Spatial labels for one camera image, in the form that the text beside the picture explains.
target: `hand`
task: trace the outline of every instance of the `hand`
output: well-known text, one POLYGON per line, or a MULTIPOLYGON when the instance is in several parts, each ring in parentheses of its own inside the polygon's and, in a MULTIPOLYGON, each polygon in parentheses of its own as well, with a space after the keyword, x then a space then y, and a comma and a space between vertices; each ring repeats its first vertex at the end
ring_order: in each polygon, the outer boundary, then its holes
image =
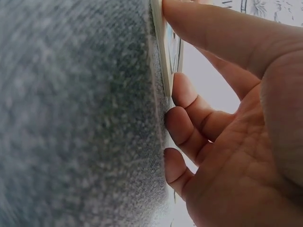
POLYGON ((176 0, 163 12, 241 100, 216 111, 175 75, 166 127, 199 169, 168 148, 167 182, 198 227, 303 226, 303 30, 176 0))

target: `gray knit fabric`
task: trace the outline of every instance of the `gray knit fabric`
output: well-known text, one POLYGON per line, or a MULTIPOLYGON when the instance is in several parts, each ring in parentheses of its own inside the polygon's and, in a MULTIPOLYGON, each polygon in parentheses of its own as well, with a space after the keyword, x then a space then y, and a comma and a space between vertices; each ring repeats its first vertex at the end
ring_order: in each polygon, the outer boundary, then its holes
POLYGON ((148 0, 0 0, 0 227, 169 226, 148 0))

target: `heather gray textile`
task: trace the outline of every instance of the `heather gray textile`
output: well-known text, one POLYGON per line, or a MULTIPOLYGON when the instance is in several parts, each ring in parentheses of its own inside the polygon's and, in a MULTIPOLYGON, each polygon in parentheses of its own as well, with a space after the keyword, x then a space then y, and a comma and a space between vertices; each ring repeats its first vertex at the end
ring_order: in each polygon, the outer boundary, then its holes
POLYGON ((0 0, 0 226, 169 226, 148 0, 0 0))

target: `white card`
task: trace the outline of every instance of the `white card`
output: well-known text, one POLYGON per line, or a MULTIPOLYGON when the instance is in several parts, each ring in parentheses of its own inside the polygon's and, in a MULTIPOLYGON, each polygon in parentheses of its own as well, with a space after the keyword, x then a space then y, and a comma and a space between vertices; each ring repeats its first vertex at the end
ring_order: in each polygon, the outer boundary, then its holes
POLYGON ((153 22, 160 51, 165 96, 171 96, 174 73, 182 70, 183 42, 174 33, 162 13, 162 0, 151 0, 153 22))

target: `finger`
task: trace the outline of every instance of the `finger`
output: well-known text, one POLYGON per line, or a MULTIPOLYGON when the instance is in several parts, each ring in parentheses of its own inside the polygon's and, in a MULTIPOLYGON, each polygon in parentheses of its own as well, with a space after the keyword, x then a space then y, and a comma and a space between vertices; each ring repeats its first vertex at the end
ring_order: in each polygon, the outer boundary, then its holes
POLYGON ((197 166, 204 160, 208 139, 193 126, 185 109, 176 106, 165 115, 165 125, 175 144, 197 166))
POLYGON ((174 148, 167 148, 164 151, 165 178, 167 183, 186 200, 188 193, 187 184, 194 174, 185 165, 181 153, 174 148))
POLYGON ((258 78, 302 39, 301 29, 211 5, 163 0, 163 13, 182 39, 258 78))
POLYGON ((219 59, 201 48, 198 48, 198 50, 224 77, 240 100, 242 100, 256 85, 260 84, 261 81, 250 72, 235 64, 219 59))
POLYGON ((208 140, 215 141, 233 121, 234 115, 216 111, 197 94, 189 79, 183 73, 174 76, 172 98, 177 106, 183 107, 193 125, 208 140))

